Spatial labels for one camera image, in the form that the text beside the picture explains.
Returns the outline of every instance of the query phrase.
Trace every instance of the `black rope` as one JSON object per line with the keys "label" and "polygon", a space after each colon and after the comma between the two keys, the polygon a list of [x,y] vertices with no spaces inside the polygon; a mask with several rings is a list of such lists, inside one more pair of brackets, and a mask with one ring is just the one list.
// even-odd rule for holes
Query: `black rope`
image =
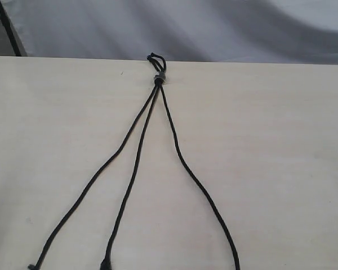
{"label": "black rope", "polygon": [[[158,58],[160,60],[162,60],[163,65],[161,65],[159,63],[159,61],[155,58]],[[129,185],[127,187],[126,193],[124,195],[124,198],[122,200],[121,206],[120,206],[120,210],[117,216],[117,219],[115,220],[115,224],[114,224],[114,228],[113,228],[113,232],[112,235],[110,236],[110,239],[108,241],[108,245],[106,247],[106,252],[105,252],[105,256],[103,261],[101,262],[100,265],[100,270],[112,270],[112,263],[110,260],[111,257],[111,252],[112,252],[112,248],[113,248],[113,243],[115,240],[115,237],[118,233],[119,230],[119,226],[120,226],[120,222],[121,219],[123,217],[123,213],[125,211],[125,206],[127,203],[127,200],[130,196],[130,192],[132,190],[132,187],[134,185],[135,182],[135,178],[136,178],[136,174],[137,174],[137,170],[139,168],[139,162],[140,162],[140,155],[141,155],[141,150],[143,148],[143,143],[144,143],[144,137],[145,137],[145,133],[146,133],[146,129],[148,128],[148,124],[149,124],[149,120],[150,117],[152,115],[155,103],[157,101],[159,92],[161,92],[162,97],[163,97],[163,102],[164,102],[164,106],[165,106],[165,110],[168,116],[168,120],[170,123],[170,127],[173,133],[173,138],[174,138],[174,144],[175,144],[175,149],[176,152],[178,154],[178,157],[183,165],[183,167],[185,168],[185,170],[188,172],[188,174],[190,175],[190,177],[193,179],[193,181],[196,183],[196,185],[199,187],[199,189],[203,192],[203,194],[205,195],[206,199],[208,200],[217,220],[219,221],[225,236],[229,242],[230,248],[232,249],[232,253],[233,253],[233,258],[234,258],[234,265],[235,265],[235,270],[240,270],[240,265],[239,265],[239,257],[238,257],[238,252],[235,248],[235,244],[234,241],[229,233],[229,230],[223,220],[223,218],[221,217],[217,207],[215,206],[213,199],[210,197],[209,193],[207,192],[207,190],[204,188],[203,184],[201,184],[201,182],[198,180],[198,178],[194,175],[194,173],[192,172],[192,170],[190,170],[189,166],[187,165],[187,163],[185,162],[180,148],[179,148],[179,142],[177,139],[177,134],[175,131],[175,127],[174,127],[174,123],[173,120],[171,118],[171,114],[168,108],[168,103],[166,100],[166,96],[164,93],[164,89],[162,84],[165,82],[165,72],[167,69],[167,65],[166,65],[166,61],[165,59],[160,56],[160,55],[156,55],[155,53],[150,54],[147,57],[148,61],[154,66],[154,68],[156,69],[156,71],[158,72],[155,77],[154,77],[154,88],[149,96],[149,98],[147,99],[147,101],[145,102],[143,108],[140,110],[139,114],[137,115],[137,117],[135,118],[131,128],[129,129],[127,135],[125,136],[124,141],[122,142],[122,144],[120,145],[119,149],[117,152],[115,152],[115,154],[95,173],[95,175],[92,177],[92,179],[90,180],[90,182],[88,183],[88,185],[85,187],[84,191],[82,192],[82,194],[80,195],[80,197],[78,198],[78,200],[75,202],[75,204],[72,206],[72,208],[67,212],[67,214],[64,216],[64,218],[60,221],[60,223],[56,226],[56,228],[54,229],[54,231],[52,232],[52,234],[50,235],[50,237],[48,238],[43,251],[39,257],[39,260],[37,262],[36,265],[29,265],[29,269],[31,270],[39,270],[41,267],[41,264],[45,258],[46,253],[49,250],[49,247],[51,245],[51,243],[53,242],[55,236],[57,235],[57,233],[60,231],[60,229],[62,228],[62,226],[65,224],[65,222],[70,218],[70,216],[74,213],[74,211],[76,210],[76,208],[79,206],[79,204],[82,202],[82,200],[84,199],[86,193],[89,191],[90,187],[94,184],[94,182],[96,181],[96,179],[98,178],[98,176],[100,175],[100,173],[121,153],[121,151],[123,150],[123,148],[125,147],[125,144],[127,142],[127,140],[129,139],[133,129],[135,128],[135,125],[137,123],[137,121],[140,119],[140,117],[142,116],[143,112],[145,111],[145,109],[148,107],[149,102],[152,101],[152,103],[150,104],[150,108],[148,111],[148,114],[146,116],[145,119],[145,123],[141,132],[141,136],[140,136],[140,141],[139,141],[139,145],[137,148],[137,153],[136,153],[136,159],[135,159],[135,165],[133,168],[133,173],[129,182]]]}

